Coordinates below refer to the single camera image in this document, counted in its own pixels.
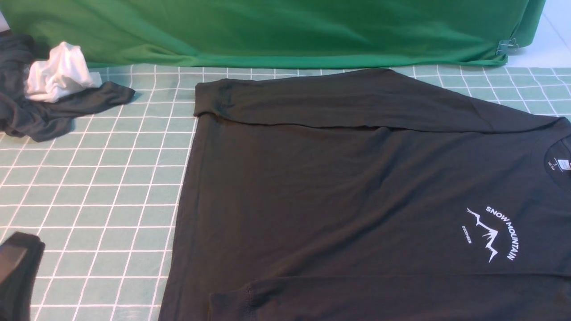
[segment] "shirt sleeve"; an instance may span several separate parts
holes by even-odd
[[[210,296],[210,321],[555,321],[571,319],[555,276],[277,278]]]
[[[201,83],[196,87],[195,115],[203,113],[257,125],[479,133],[529,131],[565,120],[470,98],[390,69]]]

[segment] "mountain graphic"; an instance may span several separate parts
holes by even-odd
[[[492,247],[492,243],[494,243],[494,240],[496,239],[496,236],[498,235],[498,231],[494,230],[493,228],[489,228],[485,224],[480,222],[480,214],[472,212],[469,208],[466,208],[466,210],[468,211],[468,213],[470,213],[476,217],[476,226],[481,226],[481,227],[485,228],[486,230],[488,230],[488,233],[482,235],[482,237],[486,237],[486,236],[488,237],[488,244],[486,244],[486,248],[489,249],[490,252],[492,252],[492,254],[490,255],[490,260],[488,261],[488,263],[489,263],[492,261],[494,256],[496,254],[498,254],[498,251],[496,251]]]

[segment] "black t-shirt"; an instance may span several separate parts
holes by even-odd
[[[571,320],[571,125],[374,69],[196,87],[161,320]]]

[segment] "metal clip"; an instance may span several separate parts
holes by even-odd
[[[520,48],[520,46],[517,44],[517,41],[515,38],[509,39],[509,40],[500,40],[500,43],[498,44],[498,49],[496,51],[496,55],[500,55],[500,54],[510,54],[510,53],[515,53],[518,49]]]

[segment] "printed logo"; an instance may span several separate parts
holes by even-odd
[[[479,227],[481,227],[487,231],[484,235],[482,235],[482,237],[485,237],[486,240],[488,241],[486,243],[486,248],[491,252],[488,263],[491,263],[492,259],[499,252],[498,251],[499,245],[494,244],[494,241],[496,240],[496,237],[498,236],[499,231],[494,230],[493,228],[484,224],[482,222],[482,217],[480,214],[470,210],[469,208],[466,208],[466,212],[472,214],[476,218],[476,226],[479,226]],[[512,220],[510,220],[507,216],[505,216],[501,212],[491,208],[490,206],[486,207],[486,212],[488,212],[488,213],[492,214],[493,216],[499,218],[502,222],[505,223],[506,228],[507,228],[507,232],[509,233],[509,236],[512,239],[512,242],[510,244],[510,250],[506,254],[506,258],[513,261],[517,257],[517,254],[519,253],[520,240],[517,237],[516,229],[513,227]],[[468,243],[472,244],[472,240],[469,238],[468,231],[465,229],[464,226],[462,226],[462,228],[464,230],[464,234],[466,235],[466,238],[468,239]]]
[[[492,261],[492,259],[494,258],[494,256],[496,256],[496,254],[498,254],[498,251],[496,251],[492,247],[492,244],[494,243],[494,240],[496,240],[496,236],[498,235],[498,231],[494,230],[493,228],[489,228],[488,226],[483,224],[480,221],[480,214],[474,213],[469,208],[466,208],[466,210],[468,213],[470,213],[470,214],[474,215],[474,217],[476,217],[476,226],[481,226],[485,230],[488,231],[488,233],[482,235],[482,237],[488,237],[488,243],[486,244],[486,248],[489,249],[490,252],[492,252],[492,254],[490,254],[490,260],[488,261],[488,263],[490,263]]]
[[[569,160],[567,159],[558,159],[557,163],[559,164],[559,168],[566,171],[571,171],[571,164],[569,164]]]

